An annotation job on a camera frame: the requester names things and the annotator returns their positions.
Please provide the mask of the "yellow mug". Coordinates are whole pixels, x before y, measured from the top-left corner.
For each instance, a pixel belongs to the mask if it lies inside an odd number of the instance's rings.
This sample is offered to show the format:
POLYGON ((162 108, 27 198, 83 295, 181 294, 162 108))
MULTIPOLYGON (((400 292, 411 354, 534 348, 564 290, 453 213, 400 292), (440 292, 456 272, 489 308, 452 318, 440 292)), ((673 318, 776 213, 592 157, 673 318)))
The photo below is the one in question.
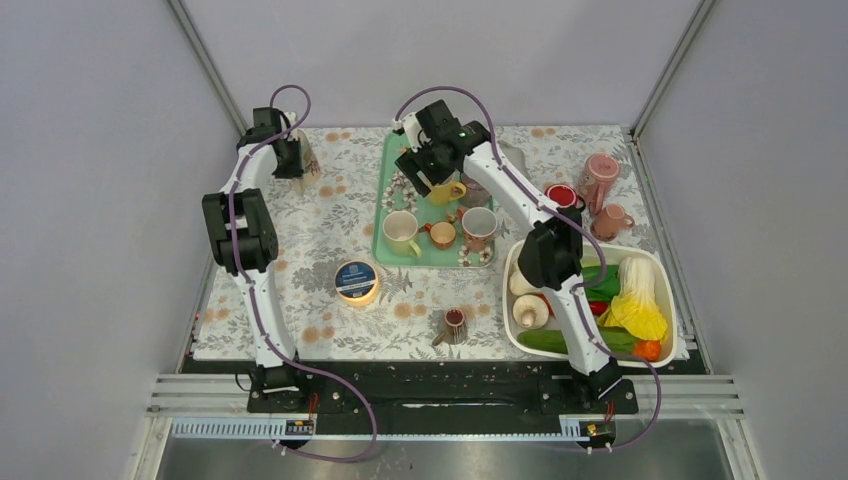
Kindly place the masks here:
POLYGON ((434 206, 445 206, 450 202, 459 200, 467 193, 467 187, 459 180, 456 174, 441 183, 429 184, 430 192, 426 196, 427 201, 434 206))

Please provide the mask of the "mauve mug black handle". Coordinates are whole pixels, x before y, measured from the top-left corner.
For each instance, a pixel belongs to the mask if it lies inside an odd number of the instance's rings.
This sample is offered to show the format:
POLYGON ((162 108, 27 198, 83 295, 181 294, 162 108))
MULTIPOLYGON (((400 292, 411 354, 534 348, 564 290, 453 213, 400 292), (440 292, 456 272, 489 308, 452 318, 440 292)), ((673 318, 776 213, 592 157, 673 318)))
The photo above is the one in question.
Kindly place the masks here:
POLYGON ((485 207, 489 204, 491 195, 479 182, 465 173, 460 175, 460 182, 466 190, 466 193, 459 199, 461 205, 474 208, 485 207))

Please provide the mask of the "cream floral tall mug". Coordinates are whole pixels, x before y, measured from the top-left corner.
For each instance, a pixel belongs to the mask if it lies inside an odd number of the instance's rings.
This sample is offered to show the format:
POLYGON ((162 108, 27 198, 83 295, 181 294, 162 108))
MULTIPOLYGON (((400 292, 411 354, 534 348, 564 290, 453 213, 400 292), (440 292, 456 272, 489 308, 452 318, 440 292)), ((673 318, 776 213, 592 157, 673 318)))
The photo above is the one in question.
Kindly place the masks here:
POLYGON ((314 187, 320 180, 322 170, 307 135, 302 129, 297 129, 295 133, 300 147, 300 159, 303 167, 303 174, 299 178, 293 180, 293 187, 297 193, 304 196, 306 192, 310 188, 314 187))

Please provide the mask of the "dark brown mug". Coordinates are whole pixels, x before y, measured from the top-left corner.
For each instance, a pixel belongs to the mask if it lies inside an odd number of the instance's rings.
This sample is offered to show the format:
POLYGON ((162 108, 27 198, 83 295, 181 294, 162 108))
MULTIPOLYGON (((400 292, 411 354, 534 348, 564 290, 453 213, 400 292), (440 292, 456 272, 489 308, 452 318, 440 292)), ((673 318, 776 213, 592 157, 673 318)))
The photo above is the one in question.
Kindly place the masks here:
POLYGON ((442 343, 457 345, 466 340, 468 334, 467 321, 460 309, 449 309, 444 313, 438 333, 432 340, 432 346, 442 343))

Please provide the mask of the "small orange mug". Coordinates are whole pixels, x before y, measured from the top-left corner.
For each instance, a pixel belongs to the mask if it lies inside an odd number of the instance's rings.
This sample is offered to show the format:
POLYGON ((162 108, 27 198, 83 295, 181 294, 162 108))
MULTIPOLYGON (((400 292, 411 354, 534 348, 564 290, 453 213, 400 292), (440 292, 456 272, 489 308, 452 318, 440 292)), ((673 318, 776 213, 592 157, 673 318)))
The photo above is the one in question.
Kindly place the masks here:
POLYGON ((430 244, 438 250, 447 250, 453 246, 457 231, 449 221, 426 223, 419 228, 420 233, 426 233, 430 244))

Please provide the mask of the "light green mug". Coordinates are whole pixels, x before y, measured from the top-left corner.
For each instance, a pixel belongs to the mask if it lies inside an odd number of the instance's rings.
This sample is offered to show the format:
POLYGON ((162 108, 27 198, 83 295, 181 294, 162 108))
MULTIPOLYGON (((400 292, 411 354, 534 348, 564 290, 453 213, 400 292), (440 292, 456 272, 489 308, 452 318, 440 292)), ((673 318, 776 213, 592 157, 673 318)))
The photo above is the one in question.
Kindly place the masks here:
POLYGON ((417 217, 408 211, 389 213, 382 225, 382 234, 388 248, 401 257, 419 259, 422 250, 417 243, 419 223, 417 217))

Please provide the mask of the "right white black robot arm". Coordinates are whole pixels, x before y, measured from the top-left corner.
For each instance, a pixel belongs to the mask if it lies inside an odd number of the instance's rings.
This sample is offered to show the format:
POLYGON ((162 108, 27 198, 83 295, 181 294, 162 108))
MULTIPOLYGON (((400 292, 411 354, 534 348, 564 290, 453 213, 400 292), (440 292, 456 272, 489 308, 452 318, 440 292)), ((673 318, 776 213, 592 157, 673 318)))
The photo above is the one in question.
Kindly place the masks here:
POLYGON ((568 348, 575 402, 589 412, 601 410, 612 400, 622 373, 589 320, 581 260, 583 243, 592 237, 576 210, 559 206, 536 188, 501 152, 493 127, 462 124, 442 100, 414 113, 398 112, 392 129, 409 142, 395 165, 421 196, 465 173, 525 231, 519 271, 554 309, 568 348))

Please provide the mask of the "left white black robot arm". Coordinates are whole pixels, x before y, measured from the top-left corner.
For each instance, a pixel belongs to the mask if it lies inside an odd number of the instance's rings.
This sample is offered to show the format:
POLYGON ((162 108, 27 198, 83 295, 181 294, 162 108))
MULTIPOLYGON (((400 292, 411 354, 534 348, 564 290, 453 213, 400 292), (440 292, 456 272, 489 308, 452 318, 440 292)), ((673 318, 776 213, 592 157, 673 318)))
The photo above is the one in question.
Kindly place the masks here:
POLYGON ((288 411, 307 404, 311 387, 293 366, 297 349, 277 298, 279 245, 265 191, 273 179, 302 185, 306 170, 296 125, 294 113, 254 109, 229 179, 201 201, 213 258, 235 280, 247 308, 256 348, 256 366, 248 373, 251 398, 273 398, 288 411))

